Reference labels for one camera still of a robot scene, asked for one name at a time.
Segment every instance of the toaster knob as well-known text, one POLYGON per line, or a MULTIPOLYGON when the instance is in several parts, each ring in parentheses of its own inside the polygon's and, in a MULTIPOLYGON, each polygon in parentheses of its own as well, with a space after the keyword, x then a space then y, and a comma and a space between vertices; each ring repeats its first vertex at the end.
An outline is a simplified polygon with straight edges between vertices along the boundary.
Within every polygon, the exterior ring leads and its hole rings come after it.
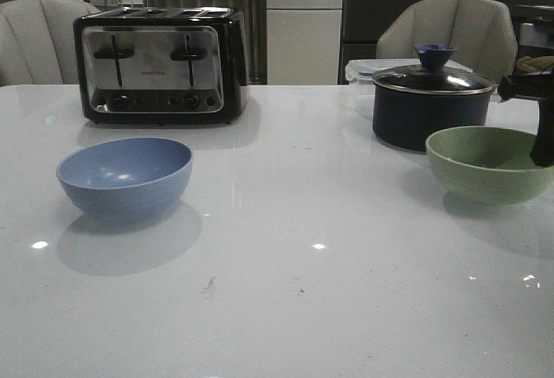
POLYGON ((198 108, 198 106, 200 106, 200 97, 196 94, 187 94, 184 96, 184 104, 191 110, 198 108))

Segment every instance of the table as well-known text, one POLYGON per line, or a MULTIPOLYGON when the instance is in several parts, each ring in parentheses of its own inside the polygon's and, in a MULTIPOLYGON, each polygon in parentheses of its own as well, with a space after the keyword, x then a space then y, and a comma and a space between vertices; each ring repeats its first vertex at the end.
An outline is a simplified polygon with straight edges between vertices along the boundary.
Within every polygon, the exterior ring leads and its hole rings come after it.
POLYGON ((138 127, 88 122, 77 86, 0 88, 1 376, 552 377, 553 189, 468 202, 376 140, 358 88, 249 91, 231 125, 138 127), (174 211, 82 216, 56 165, 143 135, 195 152, 174 211))

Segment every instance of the four-slice toaster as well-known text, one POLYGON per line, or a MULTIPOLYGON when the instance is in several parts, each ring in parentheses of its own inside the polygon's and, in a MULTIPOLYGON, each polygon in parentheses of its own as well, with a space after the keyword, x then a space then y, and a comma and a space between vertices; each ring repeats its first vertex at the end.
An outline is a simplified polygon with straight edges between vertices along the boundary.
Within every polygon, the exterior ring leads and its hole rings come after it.
POLYGON ((81 102, 95 123, 225 123, 242 114, 248 51, 233 8, 118 8, 74 22, 81 102))

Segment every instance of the chair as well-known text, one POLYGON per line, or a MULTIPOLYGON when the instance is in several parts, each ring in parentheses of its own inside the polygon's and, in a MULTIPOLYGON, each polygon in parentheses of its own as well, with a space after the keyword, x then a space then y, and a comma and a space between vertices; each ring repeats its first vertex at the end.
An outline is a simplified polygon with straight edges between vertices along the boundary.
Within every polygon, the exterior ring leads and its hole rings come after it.
POLYGON ((0 4, 0 86, 77 84, 73 20, 95 12, 75 0, 0 4))
POLYGON ((423 0, 409 6, 377 42, 377 58, 416 58, 416 43, 458 47, 452 60, 499 82, 518 52, 507 6, 493 0, 423 0))

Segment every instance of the black appliance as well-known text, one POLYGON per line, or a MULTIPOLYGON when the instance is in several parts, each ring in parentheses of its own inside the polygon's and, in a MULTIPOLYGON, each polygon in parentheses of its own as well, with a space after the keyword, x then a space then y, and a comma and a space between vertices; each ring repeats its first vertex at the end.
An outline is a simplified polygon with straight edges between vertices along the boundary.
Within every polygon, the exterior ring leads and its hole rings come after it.
POLYGON ((109 124, 225 123, 248 85, 233 8, 118 8, 74 22, 85 117, 109 124))

